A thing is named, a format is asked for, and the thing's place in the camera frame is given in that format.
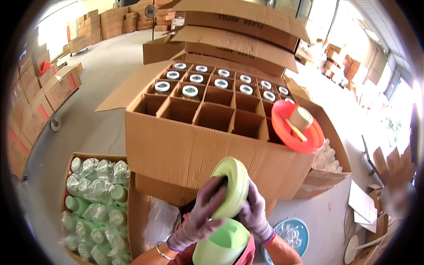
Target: hand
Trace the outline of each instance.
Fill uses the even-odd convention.
[[[209,202],[221,180],[222,177],[213,177],[199,190],[196,204],[187,221],[180,230],[168,238],[167,244],[171,250],[182,252],[191,244],[208,238],[225,223],[224,219],[209,220],[227,194],[227,187],[222,187]]]
[[[256,242],[265,244],[274,238],[275,231],[265,217],[265,199],[251,179],[247,201],[243,202],[239,216],[241,223],[252,233]]]

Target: purple glove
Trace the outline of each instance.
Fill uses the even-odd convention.
[[[247,201],[243,203],[239,215],[241,223],[252,233],[256,242],[265,244],[274,238],[275,231],[265,217],[265,199],[251,179]]]
[[[222,187],[209,202],[221,180],[222,177],[211,178],[199,190],[196,204],[187,221],[180,230],[175,232],[167,240],[168,247],[171,250],[183,252],[191,244],[208,238],[216,229],[225,223],[224,219],[209,220],[227,194],[227,188]]]

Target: cart wheel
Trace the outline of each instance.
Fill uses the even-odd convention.
[[[53,120],[50,121],[50,126],[53,131],[58,131],[60,126],[62,125],[62,120],[59,117],[54,117]]]

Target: standing fan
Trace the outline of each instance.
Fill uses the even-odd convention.
[[[154,5],[148,5],[146,6],[146,8],[144,9],[144,15],[146,16],[146,18],[151,18],[152,19],[152,40],[153,40],[153,36],[155,33],[155,17],[156,17],[156,7]]]

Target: silver bracelet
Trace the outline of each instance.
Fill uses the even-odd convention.
[[[163,253],[162,253],[162,251],[160,251],[160,250],[159,250],[159,243],[160,243],[160,244],[163,244],[163,243],[165,243],[165,242],[159,241],[158,243],[156,243],[156,250],[158,251],[159,255],[161,255],[162,257],[164,257],[164,258],[166,258],[166,259],[174,260],[174,259],[175,259],[175,257],[170,258],[170,257],[168,257],[167,255],[163,254]]]

